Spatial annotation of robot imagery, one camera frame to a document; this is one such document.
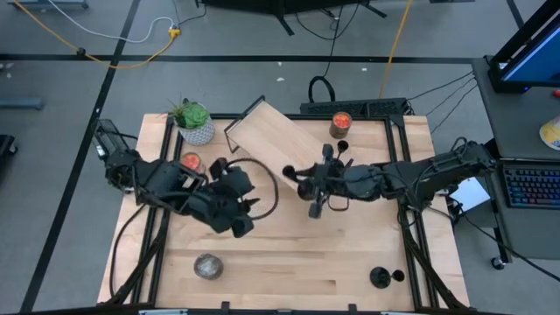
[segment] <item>white pot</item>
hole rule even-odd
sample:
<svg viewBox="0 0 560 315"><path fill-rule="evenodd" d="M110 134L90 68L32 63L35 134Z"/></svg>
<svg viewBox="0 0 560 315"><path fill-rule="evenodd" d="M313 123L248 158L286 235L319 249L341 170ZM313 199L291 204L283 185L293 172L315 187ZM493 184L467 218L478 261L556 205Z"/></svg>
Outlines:
<svg viewBox="0 0 560 315"><path fill-rule="evenodd" d="M214 137L214 122L210 117L204 126L197 129L184 129L178 127L178 132L185 139L185 142L192 145L204 145L209 143Z"/></svg>

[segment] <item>floor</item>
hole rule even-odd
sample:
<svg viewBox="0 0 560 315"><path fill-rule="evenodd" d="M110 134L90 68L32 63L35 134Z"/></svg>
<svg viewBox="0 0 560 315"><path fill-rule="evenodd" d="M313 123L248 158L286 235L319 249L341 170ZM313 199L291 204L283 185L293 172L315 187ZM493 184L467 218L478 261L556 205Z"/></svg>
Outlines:
<svg viewBox="0 0 560 315"><path fill-rule="evenodd" d="M98 32L119 34L136 0L89 0L90 9L65 7L79 23ZM193 1L175 0L181 18L202 12ZM543 0L515 0L527 20ZM382 19L359 8L334 54L388 56L405 8L405 1L380 1L374 6L388 14ZM88 53L112 55L116 41L88 35L71 25L57 11L35 10L37 16L64 38ZM344 9L342 24L354 12ZM172 0L141 0L129 36L141 38L153 18L177 19ZM332 36L329 18L319 12L300 15L302 22L324 36ZM270 16L207 9L205 17L183 24L183 35L166 55L326 55L330 42L313 37L294 16L286 21L296 33L289 37ZM123 55L150 55L168 40L167 22L159 22L141 45L127 44ZM0 5L0 54L36 53L69 55L73 52L41 30L23 12ZM430 4L416 0L396 51L400 57L475 58L492 54L517 29L506 0ZM92 110L112 119L122 132L137 133L145 113L163 113L169 100L180 97L203 102L212 112L239 112L259 95L284 113L297 113L307 100L309 80L325 71L319 62L155 62L136 70L116 71L81 61L0 61L0 95L37 96L42 111L0 111L0 133L17 137L19 153L10 161L0 181L0 313L18 312L33 271L57 213L65 186L81 146ZM134 62L121 62L121 65ZM328 79L337 98L376 98L384 71L382 63L333 63ZM467 74L467 64L396 63L391 68L384 97L411 97ZM107 94L100 93L103 82ZM452 87L412 101L417 114L425 115L465 78ZM462 94L429 115L435 128ZM315 99L326 100L317 88ZM485 142L492 137L480 94L475 88L433 135L438 152L447 151L456 137ZM103 177L102 164L91 149L73 192L51 263L33 310L93 305L105 269L109 244L121 202ZM516 314L555 313L560 286L515 260L503 271L494 271L489 258L497 247L468 225L456 230L458 250L471 303L483 311ZM560 262L538 261L560 273Z"/></svg>

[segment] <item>yellow object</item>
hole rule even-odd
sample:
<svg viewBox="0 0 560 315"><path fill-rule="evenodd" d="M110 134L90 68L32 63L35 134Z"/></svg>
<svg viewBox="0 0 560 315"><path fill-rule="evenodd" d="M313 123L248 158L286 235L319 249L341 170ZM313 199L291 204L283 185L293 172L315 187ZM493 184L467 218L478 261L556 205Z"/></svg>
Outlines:
<svg viewBox="0 0 560 315"><path fill-rule="evenodd" d="M391 62L393 61L393 56L395 55L396 45L399 43L399 38L401 37L401 32L403 31L404 24L406 23L406 18L409 15L410 6L412 5L412 0L406 3L406 9L402 15L401 26L399 26L399 31L396 33L395 42L393 43L393 48L391 48L391 54L388 56L388 63L385 67L385 74L383 75L383 81L381 82L381 89L379 91L379 98L383 97L383 89L385 88L385 83L389 77L389 69L391 68Z"/></svg>
<svg viewBox="0 0 560 315"><path fill-rule="evenodd" d="M546 145L560 151L560 116L545 123L539 130L539 134Z"/></svg>
<svg viewBox="0 0 560 315"><path fill-rule="evenodd" d="M29 12L18 0L14 0L14 4L16 4L19 9L21 9L23 12L25 12L30 18L33 19L33 21L37 22L37 24L39 26L41 26L43 29L45 29L45 31L50 32L55 38L57 38L59 41L61 41L62 43L64 43L66 46L74 49L76 52L78 52L79 48L76 45L73 45L71 43L69 43L68 41L66 41L65 39L63 39L56 31L51 30L48 26L46 26L45 24L43 24L43 22L39 21L38 18L36 18L34 15L32 15L31 12ZM141 67L145 64L147 64L148 62L152 61L154 58L156 58L158 55L160 55L161 53L163 53L164 51L167 50L167 48L169 48L172 43L173 40L175 40L175 38L177 36L179 36L181 34L181 30L179 29L170 29L169 30L169 36L170 36L170 40L169 43L167 43L167 45L165 45L165 47L160 50L159 52L154 53L151 57L149 57L146 61L143 61L139 64L133 65L133 66L113 66L111 64L109 64L108 62L105 61L101 61L99 59L97 59L96 57L85 53L84 56L86 56L87 58L102 63L103 65L105 65L106 67L112 68L112 69L133 69L133 68L137 68L137 67Z"/></svg>
<svg viewBox="0 0 560 315"><path fill-rule="evenodd" d="M169 29L169 36L171 37L171 39L175 39L177 36L181 35L181 30L180 29Z"/></svg>

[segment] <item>black keyboard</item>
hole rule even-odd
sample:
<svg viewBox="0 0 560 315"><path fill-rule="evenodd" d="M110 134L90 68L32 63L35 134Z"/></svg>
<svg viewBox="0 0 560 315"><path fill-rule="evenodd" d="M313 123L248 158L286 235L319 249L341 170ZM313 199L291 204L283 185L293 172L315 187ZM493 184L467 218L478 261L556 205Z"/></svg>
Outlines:
<svg viewBox="0 0 560 315"><path fill-rule="evenodd" d="M347 112L350 116L370 117L386 115L408 115L410 106L405 98L360 100L360 101L325 101L304 103L299 107L301 114L336 114Z"/></svg>
<svg viewBox="0 0 560 315"><path fill-rule="evenodd" d="M501 175L511 207L560 209L560 165L504 165Z"/></svg>

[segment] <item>wooden table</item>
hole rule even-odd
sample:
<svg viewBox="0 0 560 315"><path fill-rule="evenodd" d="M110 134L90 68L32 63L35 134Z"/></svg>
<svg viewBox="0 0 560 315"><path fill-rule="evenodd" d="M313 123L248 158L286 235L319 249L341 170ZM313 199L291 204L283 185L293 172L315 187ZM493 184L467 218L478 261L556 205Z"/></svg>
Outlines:
<svg viewBox="0 0 560 315"><path fill-rule="evenodd" d="M295 122L318 140L336 144L337 140L328 133L330 122ZM426 118L407 116L405 122L412 160L433 156ZM243 149L233 155L229 152L222 131L230 121L215 120L214 123L216 133L210 144L192 147L185 143L183 152L196 151L206 166L217 157L246 157ZM144 116L136 147L144 159L158 158L164 130L165 116ZM171 134L168 158L172 157L176 132L174 130ZM397 129L394 134L401 158ZM358 150L352 156L345 153L343 160L354 158L354 165L389 161L382 122L354 122L346 140ZM369 148L368 152L373 149L375 154L360 156L357 153L359 148ZM317 156L319 161L321 152L317 152ZM256 187L253 194L263 198L264 205L251 213L259 214L271 202L270 178L257 165L240 166ZM191 217L172 214L156 306L220 308L222 301L229 301L232 309L347 310L348 304L356 304L361 311L414 309L403 237L396 221L396 201L379 199L365 203L353 200L350 209L343 213L333 212L326 206L322 218L314 220L307 216L309 203L299 199L284 182L278 180L278 184L281 199L276 211L270 217L256 221L255 229L241 239L235 239L231 232L216 234ZM447 211L443 199L436 198L433 205ZM133 196L125 196L115 235L136 209ZM119 243L115 268L117 288L137 263L146 216L147 210L129 225ZM450 222L431 211L424 211L423 218L434 269L458 300L468 305ZM225 269L221 278L207 281L194 274L194 260L203 253L222 259ZM109 262L99 301L109 298ZM376 289L369 282L368 275L377 266L389 272L402 270L405 280L401 283L393 281L384 290ZM416 266L423 304L428 306L424 274ZM144 276L141 301L146 300L150 279L149 269Z"/></svg>

